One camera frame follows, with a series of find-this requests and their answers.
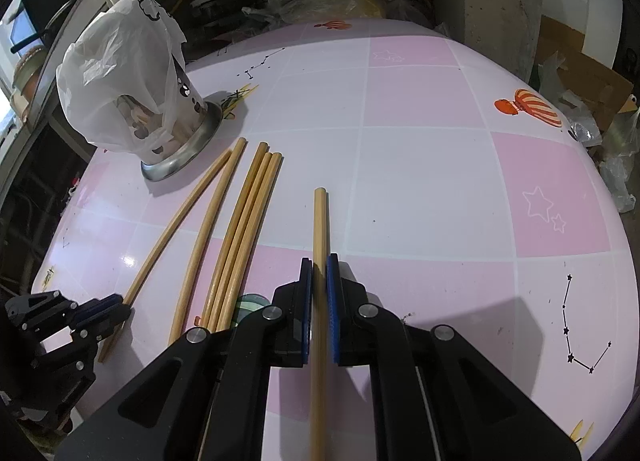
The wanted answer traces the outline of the cardboard box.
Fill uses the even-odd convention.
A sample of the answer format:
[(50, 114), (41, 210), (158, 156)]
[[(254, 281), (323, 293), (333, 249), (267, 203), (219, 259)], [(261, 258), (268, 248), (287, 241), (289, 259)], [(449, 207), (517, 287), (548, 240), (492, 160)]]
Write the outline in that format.
[(601, 132), (611, 126), (634, 90), (629, 80), (606, 65), (582, 53), (585, 35), (546, 16), (541, 17), (535, 63), (555, 57), (562, 84), (591, 111)]

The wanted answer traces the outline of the white plastic bag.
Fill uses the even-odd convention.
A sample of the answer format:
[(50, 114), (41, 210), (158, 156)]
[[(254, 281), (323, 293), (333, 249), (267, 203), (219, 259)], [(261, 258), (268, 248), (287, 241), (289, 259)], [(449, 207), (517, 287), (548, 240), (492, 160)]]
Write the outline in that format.
[(88, 143), (136, 155), (163, 147), (178, 120), (186, 41), (155, 0), (118, 0), (68, 46), (56, 69), (66, 120)]

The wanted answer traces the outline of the black microwave oven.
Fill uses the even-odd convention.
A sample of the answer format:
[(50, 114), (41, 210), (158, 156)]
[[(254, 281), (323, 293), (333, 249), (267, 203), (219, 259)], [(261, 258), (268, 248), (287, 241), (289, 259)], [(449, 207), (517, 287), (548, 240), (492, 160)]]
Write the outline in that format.
[(76, 0), (21, 0), (12, 22), (12, 54), (24, 56), (38, 45), (49, 49)]

